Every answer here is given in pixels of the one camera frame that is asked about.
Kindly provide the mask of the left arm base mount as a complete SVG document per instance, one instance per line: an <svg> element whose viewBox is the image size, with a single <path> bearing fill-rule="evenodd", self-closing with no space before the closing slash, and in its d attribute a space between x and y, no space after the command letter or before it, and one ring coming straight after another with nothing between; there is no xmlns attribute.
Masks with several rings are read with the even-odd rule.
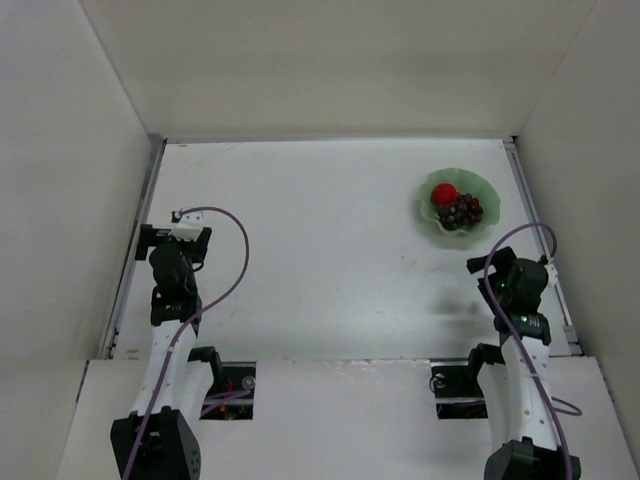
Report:
<svg viewBox="0 0 640 480"><path fill-rule="evenodd" d="M202 420L252 420L256 389L255 362L223 362L207 392Z"/></svg>

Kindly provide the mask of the red fake pomegranate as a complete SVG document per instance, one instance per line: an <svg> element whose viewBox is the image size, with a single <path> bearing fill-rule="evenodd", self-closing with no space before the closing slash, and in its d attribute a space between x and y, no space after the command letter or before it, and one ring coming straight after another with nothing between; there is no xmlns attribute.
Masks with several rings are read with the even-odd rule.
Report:
<svg viewBox="0 0 640 480"><path fill-rule="evenodd" d="M432 190L430 200L437 207L452 205L458 201L458 190L451 183L440 183Z"/></svg>

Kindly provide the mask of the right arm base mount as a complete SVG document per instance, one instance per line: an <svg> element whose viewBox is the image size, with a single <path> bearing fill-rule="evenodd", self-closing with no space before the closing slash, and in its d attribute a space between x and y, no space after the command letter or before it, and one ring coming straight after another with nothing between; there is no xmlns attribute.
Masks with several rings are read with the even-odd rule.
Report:
<svg viewBox="0 0 640 480"><path fill-rule="evenodd" d="M439 420L487 419L483 393L463 361L433 362L429 389Z"/></svg>

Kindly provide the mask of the dark red fake grapes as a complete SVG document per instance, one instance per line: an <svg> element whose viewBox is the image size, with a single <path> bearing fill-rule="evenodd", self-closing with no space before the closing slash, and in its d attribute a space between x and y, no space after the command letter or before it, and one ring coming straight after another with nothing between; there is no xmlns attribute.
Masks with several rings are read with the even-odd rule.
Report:
<svg viewBox="0 0 640 480"><path fill-rule="evenodd" d="M459 194L448 205L436 207L439 223L448 231L473 227L482 222L484 210L477 197L471 193Z"/></svg>

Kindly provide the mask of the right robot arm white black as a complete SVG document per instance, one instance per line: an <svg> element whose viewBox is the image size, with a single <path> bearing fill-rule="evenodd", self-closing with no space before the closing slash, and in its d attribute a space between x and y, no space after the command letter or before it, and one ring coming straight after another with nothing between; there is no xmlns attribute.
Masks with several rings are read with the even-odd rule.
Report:
<svg viewBox="0 0 640 480"><path fill-rule="evenodd" d="M468 260L494 314L496 345L470 353L467 375L477 382L490 424L493 452L487 479L578 479L578 457L558 430L547 379L551 329L539 311L549 283L544 260L519 258L509 248Z"/></svg>

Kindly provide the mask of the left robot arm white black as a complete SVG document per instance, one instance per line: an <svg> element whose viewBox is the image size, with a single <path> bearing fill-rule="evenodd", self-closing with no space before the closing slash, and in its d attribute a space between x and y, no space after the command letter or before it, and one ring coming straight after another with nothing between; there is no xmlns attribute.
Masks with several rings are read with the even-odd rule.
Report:
<svg viewBox="0 0 640 480"><path fill-rule="evenodd" d="M202 308L195 268L204 261L211 233L190 219L140 228L135 258L149 262L155 282L152 346L135 402L111 426L123 479L197 479L201 474L194 429L214 383L216 353L195 345Z"/></svg>

